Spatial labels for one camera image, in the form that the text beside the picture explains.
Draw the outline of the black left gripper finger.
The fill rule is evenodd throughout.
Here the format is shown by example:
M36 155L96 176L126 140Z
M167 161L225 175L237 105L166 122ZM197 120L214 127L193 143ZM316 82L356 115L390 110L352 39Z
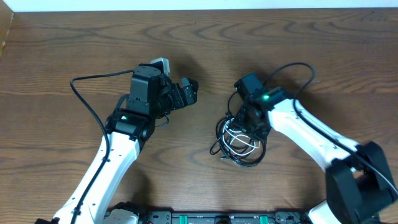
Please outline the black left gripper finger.
M192 89L193 92L198 91L198 82L190 78L182 78L181 83L184 88Z
M193 105L197 102L197 91L193 84L182 87L182 100L184 105Z

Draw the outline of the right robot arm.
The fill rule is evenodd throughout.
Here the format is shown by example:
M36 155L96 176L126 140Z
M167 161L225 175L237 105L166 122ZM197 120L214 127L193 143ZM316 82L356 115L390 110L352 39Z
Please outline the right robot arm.
M309 223L371 223L397 201L397 189L382 148L340 135L310 114L281 87L267 89L251 73L234 87L243 105L233 127L266 141L274 129L302 148L324 171L326 199L307 212Z

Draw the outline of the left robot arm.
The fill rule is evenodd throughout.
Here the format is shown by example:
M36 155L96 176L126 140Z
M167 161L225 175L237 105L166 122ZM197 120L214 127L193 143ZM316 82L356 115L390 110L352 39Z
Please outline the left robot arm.
M171 111L195 104L198 82L183 78L174 83L165 58L140 64L128 72L132 75L130 92L120 97L105 122L76 94L99 124L103 137L78 187L51 223L141 223L138 212L124 206L110 210L109 203L152 136L157 119L168 118Z

